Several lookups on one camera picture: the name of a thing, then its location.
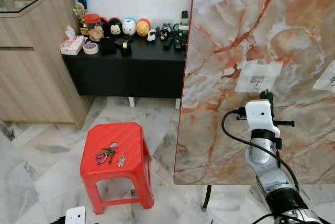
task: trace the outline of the cabinet drawer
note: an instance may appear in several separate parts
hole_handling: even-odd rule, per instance
[[[0,49],[0,119],[73,121],[33,48]]]
[[[0,47],[32,47],[23,22],[24,17],[0,17]]]

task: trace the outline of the black cabinet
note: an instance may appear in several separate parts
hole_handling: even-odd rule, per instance
[[[183,88],[185,51],[173,45],[164,50],[162,42],[135,37],[132,53],[63,55],[80,95],[180,98]]]

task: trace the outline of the key ring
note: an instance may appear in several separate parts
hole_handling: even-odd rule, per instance
[[[96,158],[97,164],[101,165],[101,164],[103,164],[106,161],[107,154],[106,154],[106,152],[101,151],[101,152],[98,152],[96,154],[95,158]]]

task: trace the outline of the cable connector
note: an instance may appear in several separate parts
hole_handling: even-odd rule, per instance
[[[246,120],[247,119],[247,112],[245,107],[239,107],[237,110],[234,110],[233,113],[237,114],[236,120]]]

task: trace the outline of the yellow toy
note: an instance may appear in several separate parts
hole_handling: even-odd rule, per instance
[[[141,18],[136,23],[136,32],[142,37],[146,37],[150,30],[150,22],[145,18]]]

